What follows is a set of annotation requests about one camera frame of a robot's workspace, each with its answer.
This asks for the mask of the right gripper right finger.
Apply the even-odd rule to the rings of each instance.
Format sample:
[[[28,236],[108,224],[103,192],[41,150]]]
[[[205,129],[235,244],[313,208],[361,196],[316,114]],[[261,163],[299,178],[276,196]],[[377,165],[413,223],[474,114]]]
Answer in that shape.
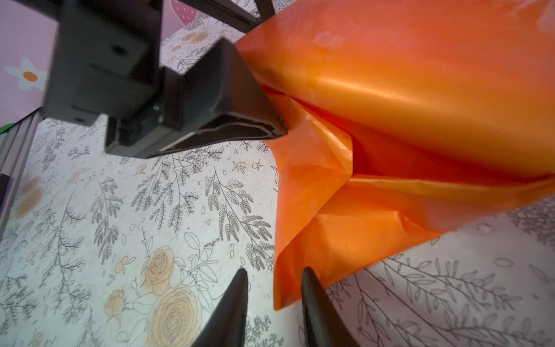
[[[301,300],[306,346],[359,346],[310,267],[302,272]]]

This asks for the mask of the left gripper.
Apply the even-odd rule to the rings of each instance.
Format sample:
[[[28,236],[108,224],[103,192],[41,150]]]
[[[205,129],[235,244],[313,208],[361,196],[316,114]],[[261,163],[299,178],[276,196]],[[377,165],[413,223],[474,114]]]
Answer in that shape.
[[[109,155],[149,159],[288,134],[277,108],[226,38],[183,75],[164,68],[158,93],[161,1],[21,4],[58,24],[44,117],[84,126],[101,114],[111,117],[104,146]]]

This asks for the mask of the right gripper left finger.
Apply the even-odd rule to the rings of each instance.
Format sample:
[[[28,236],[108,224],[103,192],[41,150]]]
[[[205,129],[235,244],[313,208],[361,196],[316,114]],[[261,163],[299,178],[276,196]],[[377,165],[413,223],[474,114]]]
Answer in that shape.
[[[248,275],[237,270],[207,325],[192,346],[245,345],[248,311]]]

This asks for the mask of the orange wrapping paper sheet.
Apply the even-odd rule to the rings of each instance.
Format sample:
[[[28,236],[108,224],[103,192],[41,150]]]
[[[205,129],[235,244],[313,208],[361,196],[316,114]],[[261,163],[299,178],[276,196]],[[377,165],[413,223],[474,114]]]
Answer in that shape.
[[[295,1],[236,47],[288,127],[276,309],[554,193],[553,1]]]

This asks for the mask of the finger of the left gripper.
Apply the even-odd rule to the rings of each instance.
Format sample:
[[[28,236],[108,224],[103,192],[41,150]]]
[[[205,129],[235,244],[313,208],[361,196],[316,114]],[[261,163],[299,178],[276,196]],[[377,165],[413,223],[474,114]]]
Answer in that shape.
[[[228,0],[183,0],[182,3],[242,33],[249,33],[276,14],[271,0],[254,1],[259,17]]]

